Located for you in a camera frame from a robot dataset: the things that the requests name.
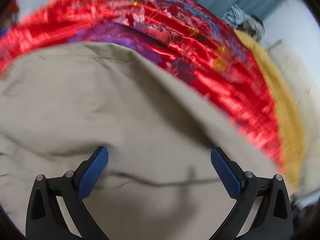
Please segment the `red embroidered cloth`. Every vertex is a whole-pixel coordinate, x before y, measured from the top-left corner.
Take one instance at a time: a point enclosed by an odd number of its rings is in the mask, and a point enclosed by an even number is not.
[[[53,0],[0,38],[0,70],[34,49],[78,41],[134,49],[197,90],[281,164],[274,102],[252,53],[201,5],[191,0]]]

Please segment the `textured rubber pad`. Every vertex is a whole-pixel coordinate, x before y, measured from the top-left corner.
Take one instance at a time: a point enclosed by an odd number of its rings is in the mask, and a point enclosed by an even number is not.
[[[108,150],[103,147],[79,180],[78,197],[80,200],[89,197],[107,163]]]
[[[211,163],[229,196],[233,199],[239,200],[241,197],[240,181],[216,149],[212,149],[211,151]]]

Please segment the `beige cloth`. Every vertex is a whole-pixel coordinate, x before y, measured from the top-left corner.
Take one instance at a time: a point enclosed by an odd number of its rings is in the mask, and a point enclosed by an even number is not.
[[[84,203],[113,240],[208,239],[234,204],[213,145],[257,176],[276,173],[196,91],[115,44],[38,50],[0,91],[0,202],[23,232],[36,175],[62,176],[100,145],[109,164]]]

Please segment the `metal screw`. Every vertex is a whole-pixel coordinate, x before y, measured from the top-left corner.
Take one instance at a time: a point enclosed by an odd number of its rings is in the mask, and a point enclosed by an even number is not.
[[[254,176],[253,172],[251,172],[251,171],[246,171],[244,174],[245,174],[248,178],[252,178],[252,177]]]
[[[37,181],[41,181],[43,179],[43,175],[42,174],[39,174],[37,177],[36,177],[36,180]]]
[[[67,171],[66,172],[66,177],[71,178],[73,176],[74,172],[73,171]]]
[[[276,179],[281,181],[282,180],[282,176],[280,174],[277,174],[276,175]]]

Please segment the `floral pattern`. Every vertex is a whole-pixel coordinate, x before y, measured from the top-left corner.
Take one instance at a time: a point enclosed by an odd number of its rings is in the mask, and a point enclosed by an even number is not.
[[[54,0],[0,39],[0,70],[34,49],[66,42],[133,49],[219,107],[281,163],[274,102],[252,53],[191,0]]]

